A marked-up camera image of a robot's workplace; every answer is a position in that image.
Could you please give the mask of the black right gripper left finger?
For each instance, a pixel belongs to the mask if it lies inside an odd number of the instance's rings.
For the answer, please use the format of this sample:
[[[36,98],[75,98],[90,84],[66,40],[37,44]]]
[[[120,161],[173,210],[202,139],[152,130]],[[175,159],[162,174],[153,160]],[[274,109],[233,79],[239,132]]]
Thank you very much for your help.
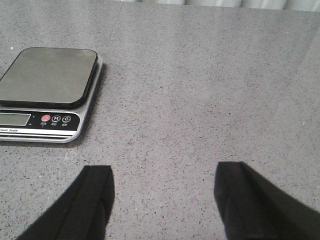
[[[115,199],[109,165],[86,165],[20,240],[103,240]]]

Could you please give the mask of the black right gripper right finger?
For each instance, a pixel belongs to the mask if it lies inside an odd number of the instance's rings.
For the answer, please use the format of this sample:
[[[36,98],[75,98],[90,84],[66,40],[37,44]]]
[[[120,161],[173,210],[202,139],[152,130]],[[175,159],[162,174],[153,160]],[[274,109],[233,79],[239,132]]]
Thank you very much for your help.
[[[318,240],[320,214],[244,162],[219,162],[214,198],[229,240]]]

